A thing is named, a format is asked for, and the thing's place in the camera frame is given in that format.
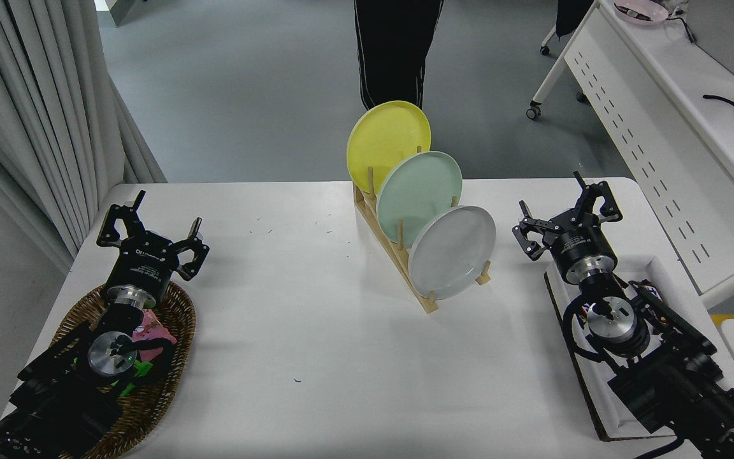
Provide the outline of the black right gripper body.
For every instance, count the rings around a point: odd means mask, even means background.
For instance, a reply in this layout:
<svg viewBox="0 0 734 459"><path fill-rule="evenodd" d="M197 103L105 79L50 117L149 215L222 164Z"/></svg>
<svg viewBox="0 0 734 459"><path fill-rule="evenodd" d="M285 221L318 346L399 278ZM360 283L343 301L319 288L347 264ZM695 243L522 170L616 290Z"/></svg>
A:
<svg viewBox="0 0 734 459"><path fill-rule="evenodd" d="M598 273L612 273L617 256L602 232L601 220L580 226L558 224L556 238L547 243L559 273L563 277L590 277Z"/></svg>

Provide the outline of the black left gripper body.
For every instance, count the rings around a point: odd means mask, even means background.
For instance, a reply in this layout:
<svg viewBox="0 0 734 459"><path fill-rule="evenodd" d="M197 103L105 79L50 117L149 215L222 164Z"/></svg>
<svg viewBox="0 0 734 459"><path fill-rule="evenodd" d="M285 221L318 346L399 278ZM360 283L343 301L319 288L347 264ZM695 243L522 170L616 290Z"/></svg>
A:
<svg viewBox="0 0 734 459"><path fill-rule="evenodd" d="M108 289L132 287L163 296L180 262L173 242L157 233L140 233L120 242L119 258L108 276Z"/></svg>

